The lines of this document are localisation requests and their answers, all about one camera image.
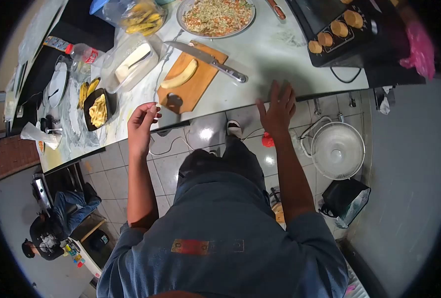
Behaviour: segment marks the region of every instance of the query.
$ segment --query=jeans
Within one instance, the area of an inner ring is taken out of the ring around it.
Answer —
[[[63,233],[69,236],[100,203],[101,199],[93,197],[91,201],[86,204],[85,194],[81,192],[59,191],[55,195],[53,211],[59,223],[62,225]],[[66,214],[66,204],[79,205],[81,208],[71,214]]]
[[[268,203],[268,193],[265,191],[264,172],[254,153],[250,152],[242,141],[233,136],[226,136],[226,148],[222,157],[214,156],[202,149],[196,149],[179,168],[177,187],[187,179],[208,172],[234,172],[253,182],[264,194]]]

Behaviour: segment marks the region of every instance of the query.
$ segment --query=man sitting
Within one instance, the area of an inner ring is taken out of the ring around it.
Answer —
[[[83,192],[57,192],[51,217],[40,215],[30,226],[32,241],[25,239],[21,249],[27,258],[35,254],[49,261],[63,254],[60,242],[68,238],[76,227],[100,204],[101,199],[93,187],[86,183]],[[66,213],[66,204],[76,205],[78,210]]]

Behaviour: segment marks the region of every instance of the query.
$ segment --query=gray wall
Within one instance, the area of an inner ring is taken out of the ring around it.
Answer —
[[[395,89],[388,116],[372,106],[372,192],[347,238],[387,294],[414,280],[441,226],[441,80]]]
[[[47,261],[40,256],[28,259],[21,251],[40,210],[30,185],[34,172],[30,168],[0,181],[0,226],[19,266],[41,296],[78,298],[93,277],[85,266],[77,268],[71,256]]]

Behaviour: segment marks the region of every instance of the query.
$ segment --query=bottle label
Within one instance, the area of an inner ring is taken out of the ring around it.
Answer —
[[[98,57],[98,50],[92,49],[91,55],[88,57],[88,59],[85,60],[85,63],[93,63],[95,59]]]
[[[68,47],[69,44],[69,42],[66,42],[63,39],[54,36],[47,36],[47,38],[43,42],[43,45],[55,48],[62,52],[66,50],[66,47]]]

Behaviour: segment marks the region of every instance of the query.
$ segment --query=blue lid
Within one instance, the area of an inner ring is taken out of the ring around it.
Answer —
[[[90,14],[94,14],[98,10],[103,8],[103,5],[106,4],[109,0],[93,0],[90,6]]]

